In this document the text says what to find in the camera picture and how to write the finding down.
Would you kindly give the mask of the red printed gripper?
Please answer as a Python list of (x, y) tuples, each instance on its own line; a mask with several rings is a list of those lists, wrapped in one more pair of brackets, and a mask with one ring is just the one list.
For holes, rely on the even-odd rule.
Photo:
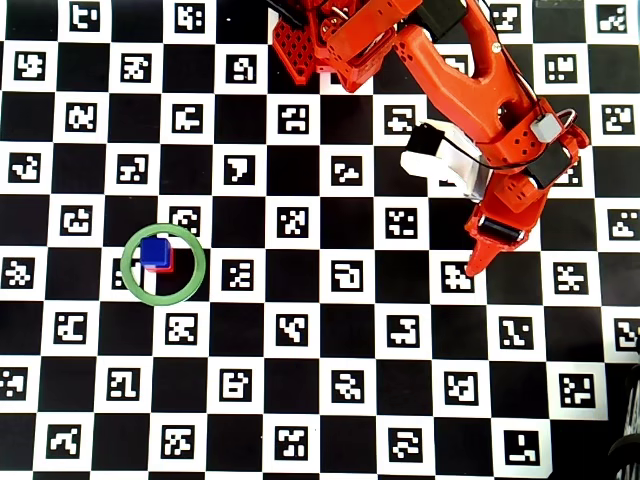
[(528, 240), (538, 223), (550, 188), (539, 189), (523, 174), (495, 174), (465, 229), (475, 246), (465, 268), (468, 277), (483, 272), (502, 251)]

